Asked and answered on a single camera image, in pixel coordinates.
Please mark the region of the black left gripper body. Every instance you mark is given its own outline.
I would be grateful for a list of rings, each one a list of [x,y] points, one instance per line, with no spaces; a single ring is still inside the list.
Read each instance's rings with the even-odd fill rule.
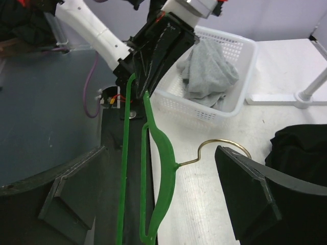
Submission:
[[[116,84],[124,86],[135,74],[137,87],[157,86],[170,67],[198,42],[193,27],[172,12],[160,12],[127,40],[129,54],[119,59],[113,71]]]

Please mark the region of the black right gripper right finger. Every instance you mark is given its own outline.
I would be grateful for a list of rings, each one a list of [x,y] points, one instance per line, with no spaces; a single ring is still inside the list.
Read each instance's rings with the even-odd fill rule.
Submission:
[[[240,244],[326,244],[326,187],[218,146],[215,161]]]

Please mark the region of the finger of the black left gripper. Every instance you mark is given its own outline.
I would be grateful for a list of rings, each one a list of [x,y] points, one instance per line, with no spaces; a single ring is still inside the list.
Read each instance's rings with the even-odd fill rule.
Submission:
[[[176,28],[171,20],[160,20],[147,23],[132,38],[134,45],[133,65],[136,77],[135,98],[141,99],[148,88],[150,75],[157,65],[152,64],[152,56],[159,36],[165,28]]]
[[[152,64],[157,65],[150,75],[148,92],[152,94],[158,83],[171,66],[198,41],[194,29],[165,28],[159,36],[152,56]]]

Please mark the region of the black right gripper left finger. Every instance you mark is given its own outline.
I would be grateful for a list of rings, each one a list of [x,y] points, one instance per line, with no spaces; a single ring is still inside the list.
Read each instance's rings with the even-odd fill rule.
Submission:
[[[1,187],[1,244],[84,244],[107,160],[105,147]]]

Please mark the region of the grey tank top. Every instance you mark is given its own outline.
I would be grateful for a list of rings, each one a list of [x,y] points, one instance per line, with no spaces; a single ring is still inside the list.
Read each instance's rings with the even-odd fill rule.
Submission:
[[[184,83],[184,97],[214,109],[222,107],[226,91],[239,80],[238,71],[223,55],[222,45],[212,39],[200,40],[176,67]]]

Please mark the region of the black tank top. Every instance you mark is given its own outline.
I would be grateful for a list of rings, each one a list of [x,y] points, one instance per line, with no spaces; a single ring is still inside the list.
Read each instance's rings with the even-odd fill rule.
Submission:
[[[293,125],[275,133],[265,165],[295,178],[326,186],[326,124]]]

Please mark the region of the green hanger with gold hook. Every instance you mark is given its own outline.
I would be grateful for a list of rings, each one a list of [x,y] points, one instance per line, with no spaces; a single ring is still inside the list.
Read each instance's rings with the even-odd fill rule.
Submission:
[[[127,170],[129,160],[130,142],[130,112],[131,112],[131,91],[136,75],[132,74],[127,80],[125,112],[124,112],[124,133],[121,162],[121,186],[117,220],[116,244],[123,244],[124,240],[124,221],[125,221],[125,200],[127,187]],[[197,157],[183,163],[177,163],[174,149],[168,136],[158,128],[148,92],[143,95],[143,105],[145,109],[146,121],[142,126],[141,132],[141,166],[140,166],[140,207],[139,207],[139,239],[143,244],[155,244],[159,227],[164,220],[171,205],[175,185],[176,172],[182,166],[193,164],[201,160],[201,150],[210,143],[226,143],[240,149],[245,156],[251,158],[251,154],[242,145],[227,139],[209,139],[198,146]],[[157,199],[151,215],[147,215],[147,190],[148,180],[152,176],[152,161],[150,140],[153,140],[159,156],[160,162],[160,184]]]

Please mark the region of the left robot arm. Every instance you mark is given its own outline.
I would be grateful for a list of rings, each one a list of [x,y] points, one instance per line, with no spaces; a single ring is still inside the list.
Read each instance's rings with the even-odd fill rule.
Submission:
[[[107,62],[126,86],[135,74],[132,97],[141,99],[152,93],[170,67],[196,42],[194,28],[173,12],[160,11],[131,37],[119,40],[90,10],[84,1],[57,4],[55,15],[82,36]]]

